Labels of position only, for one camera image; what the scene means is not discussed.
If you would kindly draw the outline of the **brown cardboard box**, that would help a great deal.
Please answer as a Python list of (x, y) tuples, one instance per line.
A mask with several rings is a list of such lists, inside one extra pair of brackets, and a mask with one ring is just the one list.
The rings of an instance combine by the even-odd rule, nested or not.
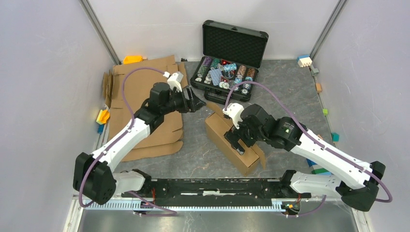
[(207, 136), (232, 165), (244, 176), (251, 174), (258, 165), (265, 170), (266, 157), (262, 149), (256, 144), (246, 146), (242, 139), (233, 134), (233, 122), (224, 117), (222, 109), (216, 103), (208, 102), (206, 107), (213, 111), (205, 119)]

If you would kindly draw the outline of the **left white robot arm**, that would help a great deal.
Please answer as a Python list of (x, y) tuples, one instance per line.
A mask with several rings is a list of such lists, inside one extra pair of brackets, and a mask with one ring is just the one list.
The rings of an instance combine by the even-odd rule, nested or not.
[(103, 205), (114, 195), (134, 191), (148, 196), (152, 184), (138, 171), (114, 173), (123, 158), (141, 141), (151, 135), (172, 112), (194, 113), (206, 102), (191, 87), (178, 89), (163, 82), (155, 83), (140, 109), (133, 112), (126, 126), (105, 145), (91, 154), (82, 152), (75, 160), (73, 188), (79, 199), (88, 197)]

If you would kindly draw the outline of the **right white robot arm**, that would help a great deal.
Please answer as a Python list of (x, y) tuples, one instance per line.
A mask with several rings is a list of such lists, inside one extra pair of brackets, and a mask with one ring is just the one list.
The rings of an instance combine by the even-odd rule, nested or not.
[(328, 175), (320, 175), (287, 170), (279, 184), (283, 196), (292, 197), (296, 193), (326, 195), (340, 198), (346, 205), (363, 212), (368, 212), (377, 201), (386, 169), (383, 163), (354, 158), (291, 117), (275, 119), (257, 104), (243, 107), (231, 103), (222, 112), (233, 123), (224, 136), (239, 153), (245, 151), (239, 141), (246, 147), (265, 142), (273, 148), (300, 155), (329, 171)]

